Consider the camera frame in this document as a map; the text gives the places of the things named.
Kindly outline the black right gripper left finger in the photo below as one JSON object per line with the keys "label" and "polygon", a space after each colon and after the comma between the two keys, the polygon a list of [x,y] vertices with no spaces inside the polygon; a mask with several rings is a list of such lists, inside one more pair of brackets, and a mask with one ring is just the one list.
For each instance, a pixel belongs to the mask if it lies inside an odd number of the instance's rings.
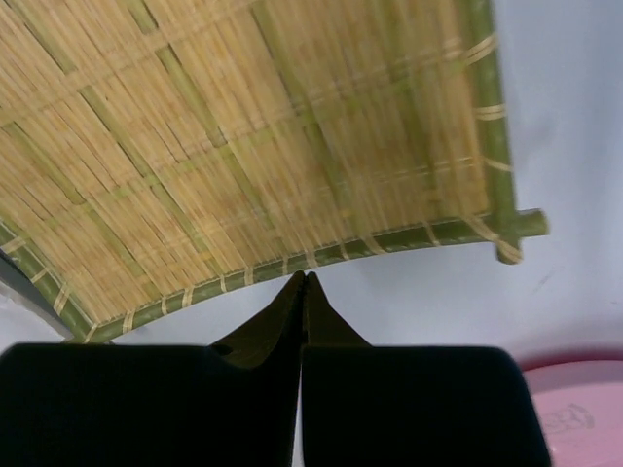
{"label": "black right gripper left finger", "polygon": [[1,357],[5,466],[288,466],[305,277],[214,344],[20,343]]}

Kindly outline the square bamboo woven tray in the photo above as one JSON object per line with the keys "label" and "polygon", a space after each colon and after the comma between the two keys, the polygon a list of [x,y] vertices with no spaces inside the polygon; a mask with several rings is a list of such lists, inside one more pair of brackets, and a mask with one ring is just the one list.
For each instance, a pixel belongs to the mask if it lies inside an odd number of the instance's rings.
{"label": "square bamboo woven tray", "polygon": [[1,251],[76,341],[299,270],[549,232],[488,1],[5,1]]}

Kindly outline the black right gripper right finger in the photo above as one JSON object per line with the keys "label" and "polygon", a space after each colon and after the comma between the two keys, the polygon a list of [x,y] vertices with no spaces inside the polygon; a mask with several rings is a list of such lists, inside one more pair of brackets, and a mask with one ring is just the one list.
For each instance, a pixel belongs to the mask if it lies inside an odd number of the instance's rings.
{"label": "black right gripper right finger", "polygon": [[302,445],[308,466],[546,466],[522,372],[492,346],[374,346],[307,277]]}

